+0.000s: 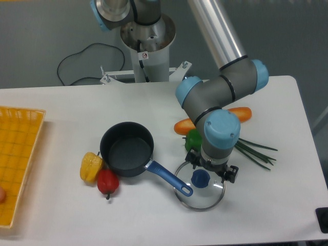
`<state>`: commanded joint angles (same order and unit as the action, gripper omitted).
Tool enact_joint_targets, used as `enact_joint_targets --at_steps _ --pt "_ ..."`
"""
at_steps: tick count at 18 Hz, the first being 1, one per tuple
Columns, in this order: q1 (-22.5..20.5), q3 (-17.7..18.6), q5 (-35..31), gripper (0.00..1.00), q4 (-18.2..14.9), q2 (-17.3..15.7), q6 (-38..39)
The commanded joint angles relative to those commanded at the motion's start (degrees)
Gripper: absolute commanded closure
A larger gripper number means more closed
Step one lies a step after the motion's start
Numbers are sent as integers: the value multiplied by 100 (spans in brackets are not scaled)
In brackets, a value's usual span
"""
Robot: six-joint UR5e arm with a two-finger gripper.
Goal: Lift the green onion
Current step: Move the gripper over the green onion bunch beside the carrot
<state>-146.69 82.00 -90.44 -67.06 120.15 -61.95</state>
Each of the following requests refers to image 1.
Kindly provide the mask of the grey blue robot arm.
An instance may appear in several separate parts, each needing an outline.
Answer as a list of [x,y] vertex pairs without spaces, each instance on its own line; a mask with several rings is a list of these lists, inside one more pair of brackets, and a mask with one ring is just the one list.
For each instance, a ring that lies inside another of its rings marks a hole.
[[[193,166],[234,182],[238,169],[227,162],[238,141],[240,123],[225,106],[265,87],[269,73],[261,61],[248,58],[220,1],[188,4],[220,71],[209,81],[182,77],[176,88],[180,106],[202,136],[199,153],[190,154],[189,159]],[[160,1],[91,1],[90,6],[102,29],[120,28],[137,83],[169,80],[169,46],[176,31],[173,21],[162,13]]]

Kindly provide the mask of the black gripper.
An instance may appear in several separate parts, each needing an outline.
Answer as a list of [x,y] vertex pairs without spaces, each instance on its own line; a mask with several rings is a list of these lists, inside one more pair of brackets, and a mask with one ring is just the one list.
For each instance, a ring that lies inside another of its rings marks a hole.
[[235,183],[239,167],[229,166],[228,160],[230,154],[224,158],[210,158],[207,154],[191,150],[187,153],[185,161],[191,162],[192,168],[195,170],[197,167],[202,167],[210,172],[215,172],[219,176],[224,174],[224,180],[230,183]]

